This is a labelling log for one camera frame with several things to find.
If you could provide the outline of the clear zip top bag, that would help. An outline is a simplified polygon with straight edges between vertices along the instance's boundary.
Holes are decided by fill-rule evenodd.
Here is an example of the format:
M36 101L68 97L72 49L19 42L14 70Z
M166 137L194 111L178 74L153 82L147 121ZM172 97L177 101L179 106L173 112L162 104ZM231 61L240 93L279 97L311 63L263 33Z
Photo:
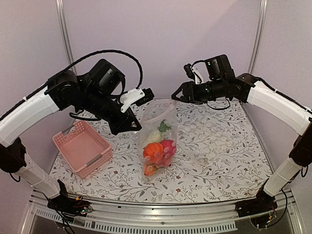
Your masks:
M160 99L147 105L136 143L142 174L153 179L168 167L177 152L176 102Z

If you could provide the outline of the white garlic toy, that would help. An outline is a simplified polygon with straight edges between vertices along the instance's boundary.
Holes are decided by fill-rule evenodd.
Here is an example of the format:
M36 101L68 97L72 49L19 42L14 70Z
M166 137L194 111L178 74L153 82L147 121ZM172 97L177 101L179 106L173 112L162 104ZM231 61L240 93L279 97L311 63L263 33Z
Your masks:
M157 129L148 134L144 146L147 146L150 143L160 143L163 136L165 136L169 130L171 130L171 126L166 123L165 119L163 119Z

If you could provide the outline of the red apple toy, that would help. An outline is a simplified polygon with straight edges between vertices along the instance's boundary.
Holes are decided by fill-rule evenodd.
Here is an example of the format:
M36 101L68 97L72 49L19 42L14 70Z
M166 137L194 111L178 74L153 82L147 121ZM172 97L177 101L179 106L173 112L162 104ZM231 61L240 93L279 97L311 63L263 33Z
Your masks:
M176 142L171 139L164 139L160 142L163 146L163 156L165 159L172 158L176 153Z

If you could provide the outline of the orange green papaya toy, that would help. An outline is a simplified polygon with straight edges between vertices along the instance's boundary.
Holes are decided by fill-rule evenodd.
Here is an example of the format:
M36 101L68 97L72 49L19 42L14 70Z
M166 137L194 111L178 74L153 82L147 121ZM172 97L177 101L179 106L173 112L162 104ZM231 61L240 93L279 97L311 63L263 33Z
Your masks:
M152 164L144 164L143 174L145 176L152 176L158 171L158 167Z

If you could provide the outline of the orange red mango toy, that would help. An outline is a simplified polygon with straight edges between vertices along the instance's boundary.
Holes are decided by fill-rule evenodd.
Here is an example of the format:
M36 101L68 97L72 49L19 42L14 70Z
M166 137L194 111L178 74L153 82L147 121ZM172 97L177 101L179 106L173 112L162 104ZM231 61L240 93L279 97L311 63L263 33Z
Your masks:
M171 158L162 158L161 160L155 163L157 168L167 167L172 163Z

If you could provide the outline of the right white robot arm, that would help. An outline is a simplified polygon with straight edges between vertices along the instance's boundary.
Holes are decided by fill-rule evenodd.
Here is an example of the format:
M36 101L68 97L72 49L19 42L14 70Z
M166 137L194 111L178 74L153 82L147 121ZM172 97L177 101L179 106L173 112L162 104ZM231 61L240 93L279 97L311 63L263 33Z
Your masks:
M277 208L278 192L312 162L311 109L274 89L262 78L248 73L236 76L226 55L203 60L203 63L210 81L204 82L193 65L184 65L190 81L180 85L171 96L173 100L201 105L217 98L236 98L270 113L298 134L288 159L264 182L256 197L235 204L240 217Z

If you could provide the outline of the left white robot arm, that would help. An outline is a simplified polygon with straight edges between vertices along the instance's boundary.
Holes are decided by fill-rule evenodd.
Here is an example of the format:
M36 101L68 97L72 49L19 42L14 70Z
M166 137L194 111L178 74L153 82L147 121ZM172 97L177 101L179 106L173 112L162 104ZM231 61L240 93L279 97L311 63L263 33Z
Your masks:
M124 74L105 59L99 60L84 75L78 76L67 69L61 71L0 119L1 170L20 176L37 188L45 195L51 209L75 215L86 212L90 204L70 198L65 185L50 177L30 158L20 135L69 106L108 122L113 135L138 131L141 125L130 107L140 103L145 91L134 88L114 95L117 86L124 84Z

